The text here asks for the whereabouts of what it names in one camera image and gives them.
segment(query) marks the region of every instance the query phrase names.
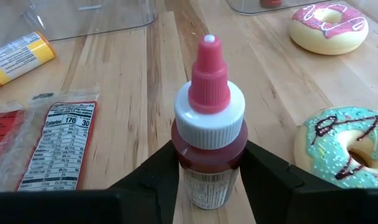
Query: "white cap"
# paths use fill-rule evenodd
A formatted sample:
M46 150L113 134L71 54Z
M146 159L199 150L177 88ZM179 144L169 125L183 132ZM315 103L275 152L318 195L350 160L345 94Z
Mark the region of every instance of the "white cap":
M175 120L181 137L199 149L219 149L231 144L239 135L246 102L241 90L228 81L231 100L219 113L202 114L195 111L188 101L191 82L178 92L174 102Z
M205 35L204 41L208 43L213 43L215 41L215 36L211 34Z

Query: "white icing drizzle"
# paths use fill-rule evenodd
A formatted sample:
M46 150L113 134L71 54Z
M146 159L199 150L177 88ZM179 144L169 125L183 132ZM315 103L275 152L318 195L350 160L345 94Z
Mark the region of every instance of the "white icing drizzle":
M316 5L311 5L303 8L303 10L308 10L310 8L310 10L303 17L304 21L308 21L313 17L313 10L315 9L315 7Z
M342 11L341 13L344 13L344 12L348 9L347 6L342 5L342 4L332 4L332 5L329 5L328 7L326 7L325 9L329 9L329 8L331 8L331 7L335 7L335 6L343 7L343 11ZM316 7L316 5L313 4L313 5L310 5L310 6L307 6L307 7L304 7L304 8L303 8L303 10L308 10L308 12L307 12L307 13L304 15L304 17L303 17L303 20L304 20L304 21L308 21L308 20L310 20L311 18L313 18L315 7ZM351 22L351 21L354 21L354 20L356 20L356 19L362 19L361 22L358 22L358 23L356 23L356 24L354 24L354 25L352 26L352 30L353 30L353 31L358 31L358 30L360 30L360 29L362 29L362 28L364 27L364 24L366 23L366 18L365 18L365 17L356 17L356 18L350 19L350 20L348 20L348 21L346 21L346 22L343 22L343 23L337 24L337 25L335 25L335 26L333 26L333 27L330 27L330 28L325 28L325 25L327 24L327 22L323 22L323 23L320 25L320 29L321 29L322 31L327 32L327 31L329 31L329 30L335 29L335 28L337 28L337 27L339 27L339 26L341 26L341 25L343 25L343 24L345 24L345 23L347 23L347 22Z
M365 24L366 19L365 19L364 17L356 17L356 18L350 19L350 20L348 20L348 21L346 21L346 22L343 22L343 23L337 24L337 25L335 25L335 26L333 26L333 27L330 27L330 28L325 28L325 25L327 24L327 22L324 22L324 23L321 24L320 29L321 29L322 31L329 31L329 30L332 30L332 29L334 29L334 28L336 28L336 27L339 27L339 26L341 26L341 25L343 25L343 24L345 24L345 23L347 23L347 22L354 21L354 20L356 20L356 19L362 19L361 22L358 22L358 23L356 23L356 24L354 24L354 25L352 26L352 30L353 30L353 31L358 31L358 30L362 29L363 26L364 26L364 24Z
M332 4L332 5L327 6L325 9L329 9L330 7L334 7L334 6L342 6L342 7L344 7L342 13L344 13L348 9L348 7L346 7L345 5L342 5L342 4ZM303 17L304 21L308 21L308 20L310 20L314 16L313 15L313 11L315 10L315 7L316 7L316 5L313 4L311 6L307 6L307 7L303 8L303 10L308 10L309 9L309 11Z

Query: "bottle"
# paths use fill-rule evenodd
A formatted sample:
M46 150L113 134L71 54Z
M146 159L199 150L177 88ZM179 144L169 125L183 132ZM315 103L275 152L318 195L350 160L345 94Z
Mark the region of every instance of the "bottle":
M282 5L282 0L260 0L262 7L278 7Z
M55 56L55 50L40 32L33 32L12 41L0 48L0 86Z
M175 98L171 130L189 199L200 208L228 201L247 142L245 106L241 90L228 81L221 41L202 37L192 79Z

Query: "pink nozzle cap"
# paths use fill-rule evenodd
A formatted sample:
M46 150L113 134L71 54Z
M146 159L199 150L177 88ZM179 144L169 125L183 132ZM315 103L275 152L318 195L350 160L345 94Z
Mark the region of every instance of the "pink nozzle cap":
M203 36L198 44L197 61L192 68L189 104L199 113L224 110L231 99L228 72L222 56L222 43L214 35Z

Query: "bottle label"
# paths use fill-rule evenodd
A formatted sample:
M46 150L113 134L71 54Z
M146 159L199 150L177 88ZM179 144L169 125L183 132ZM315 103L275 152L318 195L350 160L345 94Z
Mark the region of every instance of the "bottle label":
M184 179L189 199L198 207L215 209L224 204L236 181L238 169L204 174L185 169Z
M56 103L18 191L75 190L91 136L96 103Z
M5 84L55 56L35 32L0 48L0 84Z

